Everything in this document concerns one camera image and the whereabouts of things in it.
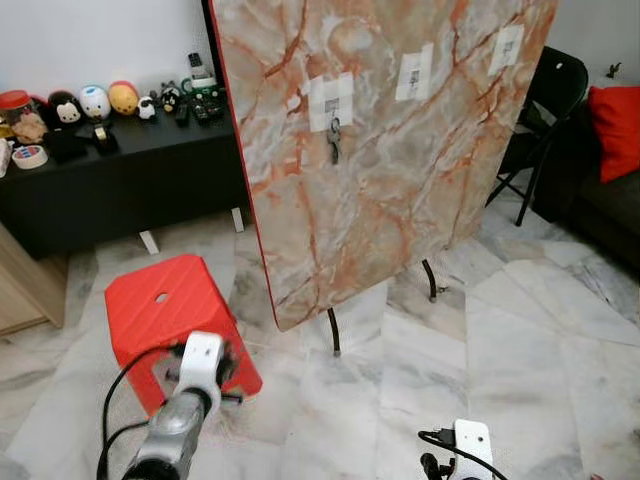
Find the bunch of keys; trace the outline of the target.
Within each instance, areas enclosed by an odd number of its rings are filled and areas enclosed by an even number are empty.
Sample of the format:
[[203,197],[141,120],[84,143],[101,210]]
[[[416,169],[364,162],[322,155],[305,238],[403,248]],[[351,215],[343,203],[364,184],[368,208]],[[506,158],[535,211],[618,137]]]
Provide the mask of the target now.
[[332,151],[330,152],[330,160],[332,160],[333,165],[338,165],[340,157],[342,157],[342,148],[340,148],[342,134],[340,134],[340,128],[342,128],[340,119],[338,116],[333,116],[333,118],[329,120],[328,133],[326,133],[326,141],[328,141],[330,151]]

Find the white paper hook label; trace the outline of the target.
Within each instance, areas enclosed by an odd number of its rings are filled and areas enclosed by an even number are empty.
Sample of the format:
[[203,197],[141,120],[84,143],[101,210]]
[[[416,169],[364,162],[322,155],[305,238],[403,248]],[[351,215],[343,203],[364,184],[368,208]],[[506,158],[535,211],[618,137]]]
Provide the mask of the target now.
[[522,24],[511,24],[511,26],[500,28],[495,33],[492,60],[488,68],[489,76],[497,76],[504,68],[515,64],[522,44],[524,44]]
[[399,63],[396,101],[425,100],[430,93],[434,45],[425,44],[417,52],[406,52]]
[[355,81],[351,73],[342,72],[333,78],[314,77],[308,81],[307,95],[311,132],[328,131],[334,122],[339,128],[355,123]]

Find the red plastic stool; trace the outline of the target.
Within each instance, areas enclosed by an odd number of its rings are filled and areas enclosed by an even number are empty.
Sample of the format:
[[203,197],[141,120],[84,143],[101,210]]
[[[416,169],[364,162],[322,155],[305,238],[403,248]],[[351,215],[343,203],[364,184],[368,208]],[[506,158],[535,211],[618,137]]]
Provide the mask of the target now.
[[146,349],[173,346],[192,332],[219,334],[236,357],[225,393],[253,397],[262,389],[236,316],[202,257],[184,253],[132,271],[105,289],[111,349],[120,366]]

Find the black low console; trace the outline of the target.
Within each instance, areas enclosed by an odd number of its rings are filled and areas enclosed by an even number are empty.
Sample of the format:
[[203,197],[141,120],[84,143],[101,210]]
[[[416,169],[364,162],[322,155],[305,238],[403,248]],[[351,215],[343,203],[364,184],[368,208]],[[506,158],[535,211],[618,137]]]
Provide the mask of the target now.
[[114,116],[118,151],[68,164],[9,170],[0,178],[0,224],[33,259],[137,236],[214,212],[253,220],[233,120],[178,125]]

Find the light wooden cabinet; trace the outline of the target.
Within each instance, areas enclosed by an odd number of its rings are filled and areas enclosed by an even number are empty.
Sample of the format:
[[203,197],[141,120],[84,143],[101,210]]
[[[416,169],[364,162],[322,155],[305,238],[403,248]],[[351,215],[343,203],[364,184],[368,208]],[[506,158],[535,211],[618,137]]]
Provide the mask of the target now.
[[67,321],[67,256],[35,260],[0,223],[0,337]]

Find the orange marble pattern board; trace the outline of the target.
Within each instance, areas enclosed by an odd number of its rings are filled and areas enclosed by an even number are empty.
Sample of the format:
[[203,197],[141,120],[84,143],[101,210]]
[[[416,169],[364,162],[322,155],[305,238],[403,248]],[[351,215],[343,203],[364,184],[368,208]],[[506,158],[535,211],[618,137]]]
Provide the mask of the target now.
[[[559,0],[211,0],[271,308],[287,332],[474,233]],[[489,76],[500,28],[518,60]],[[434,45],[428,99],[396,101]],[[349,72],[353,125],[308,128],[308,81]]]

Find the black tape dispenser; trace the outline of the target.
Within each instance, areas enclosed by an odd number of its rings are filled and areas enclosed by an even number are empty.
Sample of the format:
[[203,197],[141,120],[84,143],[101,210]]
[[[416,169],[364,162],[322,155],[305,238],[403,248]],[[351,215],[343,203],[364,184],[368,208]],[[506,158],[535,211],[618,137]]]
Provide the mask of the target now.
[[108,122],[92,122],[90,125],[90,136],[93,146],[100,154],[113,154],[119,150],[119,143],[115,134],[111,132]]

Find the dark sofa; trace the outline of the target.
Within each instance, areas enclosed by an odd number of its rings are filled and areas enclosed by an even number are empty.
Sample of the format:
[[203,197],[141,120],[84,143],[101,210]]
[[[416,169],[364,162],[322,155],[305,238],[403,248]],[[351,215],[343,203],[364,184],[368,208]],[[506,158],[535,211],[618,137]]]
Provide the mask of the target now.
[[640,273],[640,184],[632,172],[600,183],[600,143],[588,100],[573,111],[554,143],[536,189],[532,211],[603,248],[632,274]]

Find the black pouch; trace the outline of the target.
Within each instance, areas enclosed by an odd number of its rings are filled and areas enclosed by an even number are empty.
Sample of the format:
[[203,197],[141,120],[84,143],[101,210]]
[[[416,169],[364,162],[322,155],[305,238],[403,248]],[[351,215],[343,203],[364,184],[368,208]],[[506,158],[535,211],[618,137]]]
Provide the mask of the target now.
[[46,132],[44,148],[51,160],[58,164],[76,163],[87,155],[86,142],[69,129]]

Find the black toy figure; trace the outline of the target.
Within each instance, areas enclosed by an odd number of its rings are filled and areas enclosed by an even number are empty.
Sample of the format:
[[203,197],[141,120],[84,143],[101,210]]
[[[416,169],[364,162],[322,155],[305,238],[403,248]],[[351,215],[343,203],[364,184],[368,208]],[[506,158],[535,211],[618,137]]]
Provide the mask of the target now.
[[164,82],[161,87],[163,87],[159,95],[161,108],[165,113],[174,113],[178,106],[182,104],[184,93],[186,92],[175,81]]

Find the green mug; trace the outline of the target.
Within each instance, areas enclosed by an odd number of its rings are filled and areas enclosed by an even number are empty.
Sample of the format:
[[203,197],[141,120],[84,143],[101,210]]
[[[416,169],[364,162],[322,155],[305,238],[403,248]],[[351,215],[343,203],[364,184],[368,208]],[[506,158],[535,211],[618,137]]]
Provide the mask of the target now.
[[212,77],[192,79],[191,87],[196,99],[220,101],[224,97],[219,83]]

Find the yellow orange round toy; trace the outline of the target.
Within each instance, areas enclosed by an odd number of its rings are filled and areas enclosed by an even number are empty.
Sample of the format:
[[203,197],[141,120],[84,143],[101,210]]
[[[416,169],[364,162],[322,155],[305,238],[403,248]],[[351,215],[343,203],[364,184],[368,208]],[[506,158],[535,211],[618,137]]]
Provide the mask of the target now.
[[108,88],[108,99],[114,113],[133,116],[140,108],[140,95],[137,88],[128,81],[115,81]]

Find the white tape roll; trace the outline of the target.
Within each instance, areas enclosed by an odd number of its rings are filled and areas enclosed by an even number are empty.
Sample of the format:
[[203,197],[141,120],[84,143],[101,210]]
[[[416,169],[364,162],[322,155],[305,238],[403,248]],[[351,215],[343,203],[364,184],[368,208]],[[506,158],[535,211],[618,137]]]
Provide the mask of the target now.
[[12,160],[19,169],[31,170],[45,165],[49,161],[49,154],[42,146],[24,145],[14,148]]

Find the white blue round toy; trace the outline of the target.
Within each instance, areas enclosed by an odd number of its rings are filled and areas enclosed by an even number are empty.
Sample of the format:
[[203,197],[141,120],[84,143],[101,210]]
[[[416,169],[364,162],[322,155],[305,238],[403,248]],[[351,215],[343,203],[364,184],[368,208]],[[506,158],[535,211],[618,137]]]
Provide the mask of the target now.
[[79,105],[84,113],[84,118],[91,122],[100,122],[100,120],[108,119],[111,111],[110,99],[108,91],[104,87],[97,84],[87,84],[78,92]]

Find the black mouse plush toy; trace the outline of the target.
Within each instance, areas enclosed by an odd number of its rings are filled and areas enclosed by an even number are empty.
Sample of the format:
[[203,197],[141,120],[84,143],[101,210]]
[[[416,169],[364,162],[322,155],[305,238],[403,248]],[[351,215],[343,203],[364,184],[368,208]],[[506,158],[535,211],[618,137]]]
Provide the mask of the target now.
[[51,111],[50,124],[55,128],[79,125],[84,119],[84,113],[79,105],[77,96],[65,90],[50,93],[47,97],[47,106]]

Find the brown plush toy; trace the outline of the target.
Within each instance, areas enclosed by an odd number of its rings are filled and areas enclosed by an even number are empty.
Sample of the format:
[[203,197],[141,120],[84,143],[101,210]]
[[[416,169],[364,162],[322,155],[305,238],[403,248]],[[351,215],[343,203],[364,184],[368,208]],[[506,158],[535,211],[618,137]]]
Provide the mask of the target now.
[[12,129],[22,145],[41,145],[47,129],[44,119],[37,113],[22,113],[15,118]]

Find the red cushion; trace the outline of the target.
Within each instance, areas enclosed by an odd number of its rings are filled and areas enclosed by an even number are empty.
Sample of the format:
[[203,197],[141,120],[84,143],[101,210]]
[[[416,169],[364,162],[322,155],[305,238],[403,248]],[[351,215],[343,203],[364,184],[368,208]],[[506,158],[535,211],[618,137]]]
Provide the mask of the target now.
[[600,143],[600,183],[640,168],[640,87],[591,87],[591,127]]

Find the red lid jar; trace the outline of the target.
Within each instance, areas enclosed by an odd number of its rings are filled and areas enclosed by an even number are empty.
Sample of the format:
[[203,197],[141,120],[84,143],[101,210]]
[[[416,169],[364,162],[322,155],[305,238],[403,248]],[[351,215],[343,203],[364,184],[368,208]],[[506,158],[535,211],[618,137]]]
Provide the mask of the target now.
[[35,101],[24,90],[9,90],[0,92],[0,119],[12,129],[12,123],[22,113],[37,113]]

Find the black folding chair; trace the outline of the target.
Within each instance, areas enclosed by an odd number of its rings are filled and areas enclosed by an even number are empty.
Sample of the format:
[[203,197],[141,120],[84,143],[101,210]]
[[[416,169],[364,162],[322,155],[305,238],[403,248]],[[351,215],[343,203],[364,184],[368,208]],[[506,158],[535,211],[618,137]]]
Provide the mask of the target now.
[[545,160],[554,143],[566,132],[573,111],[580,108],[589,88],[588,68],[575,56],[545,46],[518,115],[518,125],[525,133],[509,138],[506,154],[500,163],[498,183],[490,192],[489,204],[503,189],[511,189],[522,204],[515,220],[524,224],[531,202],[535,200]]

